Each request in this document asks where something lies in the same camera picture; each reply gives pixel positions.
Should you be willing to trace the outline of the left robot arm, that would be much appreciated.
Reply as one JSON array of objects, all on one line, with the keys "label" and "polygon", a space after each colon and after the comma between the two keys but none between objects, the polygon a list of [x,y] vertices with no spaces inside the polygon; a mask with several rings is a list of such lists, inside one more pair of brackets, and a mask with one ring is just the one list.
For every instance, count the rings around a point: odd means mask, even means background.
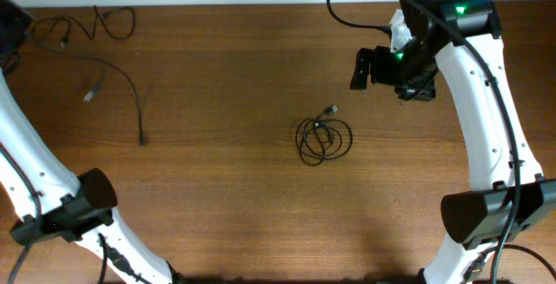
[{"label": "left robot arm", "polygon": [[63,238],[96,254],[101,270],[126,283],[177,283],[180,275],[153,254],[117,209],[116,192],[98,168],[75,175],[52,154],[1,82],[1,183],[17,214],[11,237],[23,246],[9,282],[30,249]]}]

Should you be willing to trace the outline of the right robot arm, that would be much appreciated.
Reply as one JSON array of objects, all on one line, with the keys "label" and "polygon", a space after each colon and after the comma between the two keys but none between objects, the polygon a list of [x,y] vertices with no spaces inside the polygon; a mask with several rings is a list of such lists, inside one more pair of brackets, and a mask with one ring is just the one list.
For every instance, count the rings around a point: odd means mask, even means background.
[{"label": "right robot arm", "polygon": [[514,238],[555,208],[555,182],[544,177],[520,126],[506,78],[500,18],[493,0],[400,0],[390,44],[361,49],[350,87],[394,88],[404,101],[429,101],[443,75],[463,132],[471,188],[440,205],[446,230],[421,283],[470,283],[486,263],[497,267]]}]

